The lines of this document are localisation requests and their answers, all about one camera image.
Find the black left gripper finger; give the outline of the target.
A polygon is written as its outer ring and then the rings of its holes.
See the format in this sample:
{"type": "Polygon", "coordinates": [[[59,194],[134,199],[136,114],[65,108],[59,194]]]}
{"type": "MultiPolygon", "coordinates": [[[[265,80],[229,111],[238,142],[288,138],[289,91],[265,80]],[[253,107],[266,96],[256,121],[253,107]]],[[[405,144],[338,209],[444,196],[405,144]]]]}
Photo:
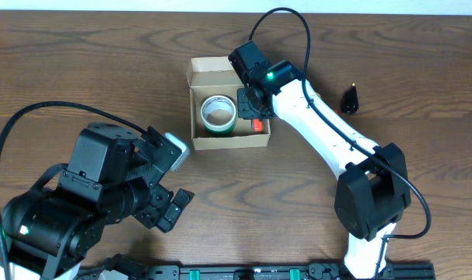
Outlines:
{"type": "Polygon", "coordinates": [[[175,203],[171,203],[165,213],[159,216],[156,227],[163,233],[168,233],[176,225],[181,213],[182,208],[175,203]]]}
{"type": "Polygon", "coordinates": [[[173,198],[173,203],[179,209],[184,210],[194,198],[194,193],[180,188],[173,198]]]}

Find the red stapler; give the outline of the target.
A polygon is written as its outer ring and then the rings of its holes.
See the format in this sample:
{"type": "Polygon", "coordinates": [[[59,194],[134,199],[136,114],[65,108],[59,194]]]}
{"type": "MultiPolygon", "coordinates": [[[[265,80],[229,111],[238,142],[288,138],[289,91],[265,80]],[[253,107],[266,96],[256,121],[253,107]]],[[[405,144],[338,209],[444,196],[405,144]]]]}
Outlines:
{"type": "Polygon", "coordinates": [[[262,132],[263,131],[263,123],[262,121],[258,120],[258,119],[253,119],[252,120],[252,129],[254,132],[262,132]]]}

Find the green tape roll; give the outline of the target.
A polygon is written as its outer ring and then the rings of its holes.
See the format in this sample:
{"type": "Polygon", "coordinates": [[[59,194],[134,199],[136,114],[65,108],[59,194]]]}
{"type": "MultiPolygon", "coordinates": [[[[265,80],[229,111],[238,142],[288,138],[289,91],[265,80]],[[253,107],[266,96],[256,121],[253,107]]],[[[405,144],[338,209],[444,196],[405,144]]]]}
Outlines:
{"type": "Polygon", "coordinates": [[[227,135],[233,132],[236,126],[236,119],[233,117],[227,123],[224,124],[213,124],[207,119],[203,119],[205,129],[216,135],[227,135]]]}

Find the beige masking tape roll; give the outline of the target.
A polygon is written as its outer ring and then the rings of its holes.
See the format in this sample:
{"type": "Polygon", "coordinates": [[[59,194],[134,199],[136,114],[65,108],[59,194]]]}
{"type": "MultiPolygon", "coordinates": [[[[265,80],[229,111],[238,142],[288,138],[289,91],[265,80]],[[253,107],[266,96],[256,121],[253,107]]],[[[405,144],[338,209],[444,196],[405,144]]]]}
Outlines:
{"type": "Polygon", "coordinates": [[[227,123],[236,118],[236,106],[227,96],[215,95],[207,98],[201,105],[201,119],[207,119],[213,124],[227,123]]]}

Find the brown cardboard box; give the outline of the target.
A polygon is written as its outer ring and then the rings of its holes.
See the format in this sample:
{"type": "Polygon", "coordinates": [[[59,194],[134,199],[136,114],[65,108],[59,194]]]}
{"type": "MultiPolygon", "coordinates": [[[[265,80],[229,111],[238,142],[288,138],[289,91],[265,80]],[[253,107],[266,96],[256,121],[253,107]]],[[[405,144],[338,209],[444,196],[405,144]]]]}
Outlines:
{"type": "Polygon", "coordinates": [[[192,58],[187,66],[191,102],[191,139],[196,150],[265,147],[271,136],[270,121],[262,121],[263,131],[254,132],[252,121],[239,118],[237,90],[243,87],[227,57],[192,58]],[[210,96],[229,97],[236,106],[236,126],[232,133],[216,135],[205,129],[201,105],[210,96]]]}

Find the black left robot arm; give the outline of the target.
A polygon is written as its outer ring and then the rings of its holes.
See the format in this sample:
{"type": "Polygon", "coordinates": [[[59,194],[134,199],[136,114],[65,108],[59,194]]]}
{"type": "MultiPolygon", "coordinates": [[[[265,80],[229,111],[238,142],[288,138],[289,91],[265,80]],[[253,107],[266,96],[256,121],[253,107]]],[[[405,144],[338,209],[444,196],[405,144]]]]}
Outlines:
{"type": "Polygon", "coordinates": [[[193,198],[160,181],[188,157],[176,136],[137,135],[115,124],[83,129],[68,163],[51,166],[2,213],[9,270],[16,279],[72,277],[108,225],[133,217],[167,233],[193,198]]]}

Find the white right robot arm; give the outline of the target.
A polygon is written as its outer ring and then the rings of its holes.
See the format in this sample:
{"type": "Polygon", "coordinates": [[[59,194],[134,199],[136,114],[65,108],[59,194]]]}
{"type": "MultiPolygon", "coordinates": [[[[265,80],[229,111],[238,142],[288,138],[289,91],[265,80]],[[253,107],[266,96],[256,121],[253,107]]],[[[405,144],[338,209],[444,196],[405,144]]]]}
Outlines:
{"type": "Polygon", "coordinates": [[[278,117],[323,157],[337,178],[334,210],[349,232],[344,265],[355,278],[374,278],[386,267],[386,244],[404,210],[410,189],[376,163],[407,174],[404,154],[358,133],[321,100],[289,61],[274,64],[252,41],[235,49],[229,63],[243,83],[237,91],[239,117],[278,117]]]}

